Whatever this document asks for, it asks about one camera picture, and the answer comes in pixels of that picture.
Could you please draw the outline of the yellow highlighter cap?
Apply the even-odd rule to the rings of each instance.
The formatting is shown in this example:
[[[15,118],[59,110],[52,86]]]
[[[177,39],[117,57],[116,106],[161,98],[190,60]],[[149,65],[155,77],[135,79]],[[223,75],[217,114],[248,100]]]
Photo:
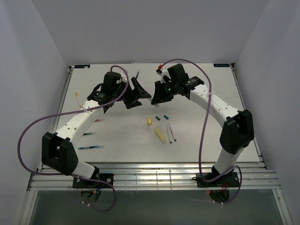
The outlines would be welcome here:
[[[147,118],[147,124],[148,124],[148,125],[151,125],[151,124],[152,124],[152,119],[151,119],[151,117],[148,117],[148,118]]]

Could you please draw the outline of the teal capped white marker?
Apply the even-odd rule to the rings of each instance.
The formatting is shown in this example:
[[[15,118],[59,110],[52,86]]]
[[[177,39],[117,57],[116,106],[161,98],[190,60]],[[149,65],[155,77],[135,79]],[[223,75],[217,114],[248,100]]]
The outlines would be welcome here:
[[[168,124],[166,125],[166,132],[167,132],[167,136],[168,136],[168,142],[170,144],[172,144],[172,139],[171,139],[171,134],[170,134],[170,130],[169,130]]]

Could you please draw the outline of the yellow highlighter pen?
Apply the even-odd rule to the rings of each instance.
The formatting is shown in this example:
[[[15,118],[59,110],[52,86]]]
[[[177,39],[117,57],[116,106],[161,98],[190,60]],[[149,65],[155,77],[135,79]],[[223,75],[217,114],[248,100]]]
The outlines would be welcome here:
[[[164,135],[161,133],[161,131],[158,128],[154,128],[154,132],[163,144],[167,143],[166,138],[164,137]]]

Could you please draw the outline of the green capped white marker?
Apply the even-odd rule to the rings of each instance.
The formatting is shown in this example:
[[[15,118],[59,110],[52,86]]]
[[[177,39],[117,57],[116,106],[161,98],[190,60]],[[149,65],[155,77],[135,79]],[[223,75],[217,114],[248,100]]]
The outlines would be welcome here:
[[[172,138],[173,138],[174,142],[176,142],[176,141],[177,141],[177,139],[176,139],[176,137],[175,137],[175,135],[174,135],[174,133],[173,133],[173,130],[172,130],[172,128],[171,128],[171,125],[170,125],[170,123],[168,124],[168,127],[169,127],[169,130],[170,130],[170,132],[171,132],[171,136],[172,136]]]

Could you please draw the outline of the yellow capped white marker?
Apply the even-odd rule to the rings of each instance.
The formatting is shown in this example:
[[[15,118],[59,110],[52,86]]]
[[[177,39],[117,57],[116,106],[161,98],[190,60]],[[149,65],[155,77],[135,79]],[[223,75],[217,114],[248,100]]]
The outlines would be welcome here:
[[[78,102],[79,107],[81,108],[83,105],[82,105],[81,102],[80,102],[80,99],[79,99],[79,96],[78,96],[78,93],[77,93],[77,92],[75,92],[75,98],[76,98],[76,100],[77,100],[77,102]]]

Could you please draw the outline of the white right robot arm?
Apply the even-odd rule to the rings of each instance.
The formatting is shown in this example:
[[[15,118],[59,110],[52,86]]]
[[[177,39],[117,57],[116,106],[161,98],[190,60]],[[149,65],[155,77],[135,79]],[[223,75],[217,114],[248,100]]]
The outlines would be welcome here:
[[[151,104],[169,102],[175,95],[185,96],[206,110],[205,120],[212,116],[221,126],[221,152],[207,175],[199,173],[205,183],[223,186],[235,169],[241,152],[253,141],[253,117],[249,110],[238,110],[227,104],[212,92],[212,85],[205,85],[199,77],[189,77],[182,64],[167,69],[158,66],[156,73],[161,76],[155,82],[155,92]]]

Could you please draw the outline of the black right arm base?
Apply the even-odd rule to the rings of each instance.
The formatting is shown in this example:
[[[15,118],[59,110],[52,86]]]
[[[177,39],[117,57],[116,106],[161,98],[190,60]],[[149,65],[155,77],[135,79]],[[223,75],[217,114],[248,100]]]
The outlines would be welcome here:
[[[236,172],[226,174],[221,178],[209,183],[204,182],[199,173],[197,173],[196,176],[192,178],[192,180],[196,181],[196,185],[198,188],[237,188],[240,185],[239,178]]]

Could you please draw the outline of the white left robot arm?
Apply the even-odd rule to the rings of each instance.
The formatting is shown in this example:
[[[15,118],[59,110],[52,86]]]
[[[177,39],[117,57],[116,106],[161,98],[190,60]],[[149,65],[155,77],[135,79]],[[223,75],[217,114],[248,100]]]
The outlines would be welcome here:
[[[99,175],[95,166],[79,160],[75,151],[79,140],[113,106],[114,100],[122,101],[130,109],[141,106],[140,98],[150,97],[135,77],[128,82],[124,74],[107,72],[104,81],[88,95],[81,113],[77,113],[53,134],[44,134],[42,163],[64,175],[83,177],[88,187],[95,187],[99,183]]]

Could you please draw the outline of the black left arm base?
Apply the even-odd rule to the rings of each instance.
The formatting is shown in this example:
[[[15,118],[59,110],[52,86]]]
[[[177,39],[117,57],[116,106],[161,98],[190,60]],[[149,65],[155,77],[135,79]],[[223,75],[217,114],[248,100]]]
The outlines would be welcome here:
[[[110,188],[113,186],[114,182],[114,174],[113,173],[100,173],[97,174],[94,178],[97,181],[90,181],[85,180],[82,178],[75,177],[73,179],[72,188],[92,188],[92,189],[99,189],[99,188]]]

